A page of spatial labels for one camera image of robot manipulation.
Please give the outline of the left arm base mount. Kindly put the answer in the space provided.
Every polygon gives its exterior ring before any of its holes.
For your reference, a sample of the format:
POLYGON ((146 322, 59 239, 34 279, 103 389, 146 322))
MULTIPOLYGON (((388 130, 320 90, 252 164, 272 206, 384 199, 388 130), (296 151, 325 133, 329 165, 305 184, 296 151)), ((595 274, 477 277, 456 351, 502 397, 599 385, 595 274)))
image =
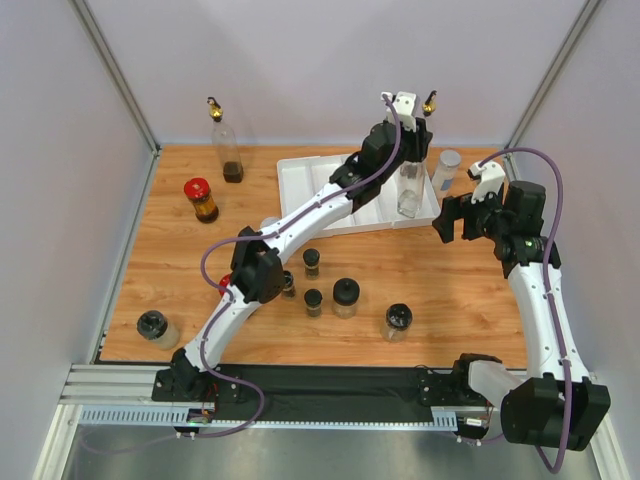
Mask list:
POLYGON ((227 383, 210 373, 197 372, 183 385, 171 369, 156 373, 151 400, 160 403, 190 404, 186 426, 175 430, 185 434, 198 434, 201 428, 217 419, 231 419, 232 410, 248 402, 252 394, 237 382, 227 383))

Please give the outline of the clear oil bottle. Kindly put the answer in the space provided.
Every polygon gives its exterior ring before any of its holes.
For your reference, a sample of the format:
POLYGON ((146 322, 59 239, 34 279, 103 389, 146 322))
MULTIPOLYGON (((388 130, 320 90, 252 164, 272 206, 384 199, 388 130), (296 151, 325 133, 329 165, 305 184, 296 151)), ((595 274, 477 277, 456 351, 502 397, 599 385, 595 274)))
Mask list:
POLYGON ((415 218, 421 209, 426 178, 426 162, 404 162, 397 180, 397 212, 415 218))

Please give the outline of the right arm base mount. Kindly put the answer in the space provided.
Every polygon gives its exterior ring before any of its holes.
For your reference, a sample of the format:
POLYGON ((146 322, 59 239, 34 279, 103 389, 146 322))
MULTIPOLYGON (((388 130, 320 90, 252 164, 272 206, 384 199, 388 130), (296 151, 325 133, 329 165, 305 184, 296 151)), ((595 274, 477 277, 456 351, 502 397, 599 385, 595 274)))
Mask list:
POLYGON ((420 402, 423 406, 485 407, 490 402, 469 386, 470 363, 456 361, 449 370, 416 366, 420 402))

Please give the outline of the oil bottle with dark sauce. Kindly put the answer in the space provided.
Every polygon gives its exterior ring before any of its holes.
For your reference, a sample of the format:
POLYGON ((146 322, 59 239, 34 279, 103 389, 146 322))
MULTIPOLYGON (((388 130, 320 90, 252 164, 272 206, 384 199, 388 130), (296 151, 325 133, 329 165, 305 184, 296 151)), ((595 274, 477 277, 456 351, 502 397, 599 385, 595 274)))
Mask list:
POLYGON ((214 97, 207 98, 209 115, 213 122, 212 144, 222 165, 222 173, 227 183, 241 183, 244 168, 240 158, 235 133, 225 121, 224 110, 214 97))

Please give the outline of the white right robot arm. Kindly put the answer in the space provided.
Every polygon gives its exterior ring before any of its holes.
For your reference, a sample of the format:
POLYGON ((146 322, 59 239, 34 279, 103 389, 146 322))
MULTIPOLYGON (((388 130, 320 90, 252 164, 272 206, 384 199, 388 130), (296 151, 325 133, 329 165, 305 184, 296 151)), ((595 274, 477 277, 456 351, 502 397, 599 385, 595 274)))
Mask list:
POLYGON ((441 240, 454 238, 462 221, 465 240, 487 238, 516 298, 527 350, 527 377, 509 372, 493 356, 463 354, 450 381, 456 401, 484 397, 500 410, 506 440, 515 444, 584 450, 611 406, 609 391, 597 385, 577 352, 564 309, 561 262, 556 249, 545 261, 542 236, 543 186, 514 181, 474 201, 469 194, 447 197, 434 227, 441 240))

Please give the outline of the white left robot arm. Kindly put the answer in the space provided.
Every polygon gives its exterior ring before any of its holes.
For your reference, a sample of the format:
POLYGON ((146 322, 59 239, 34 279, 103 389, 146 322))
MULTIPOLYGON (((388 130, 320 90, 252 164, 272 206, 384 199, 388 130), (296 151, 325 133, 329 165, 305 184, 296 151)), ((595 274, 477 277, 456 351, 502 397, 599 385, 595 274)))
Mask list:
POLYGON ((246 227, 236 238, 213 245, 235 245, 230 284, 201 331, 172 355, 171 366, 183 368, 174 380, 179 394, 189 401, 207 394, 210 378, 205 371, 220 362, 244 322, 281 293, 289 258, 318 232, 373 201, 403 163, 425 159, 432 137, 424 119, 413 127, 378 123, 360 150, 297 210, 263 230, 246 227))

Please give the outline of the tall bottle dark contents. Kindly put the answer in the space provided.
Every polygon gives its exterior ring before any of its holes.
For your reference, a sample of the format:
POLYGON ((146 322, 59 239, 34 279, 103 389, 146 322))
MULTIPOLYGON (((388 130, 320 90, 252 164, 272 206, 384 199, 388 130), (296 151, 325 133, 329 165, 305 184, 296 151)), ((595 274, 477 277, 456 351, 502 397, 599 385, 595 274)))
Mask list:
POLYGON ((437 91, 432 90, 427 99, 422 104, 422 115, 424 118, 429 118, 437 108, 436 105, 437 91))

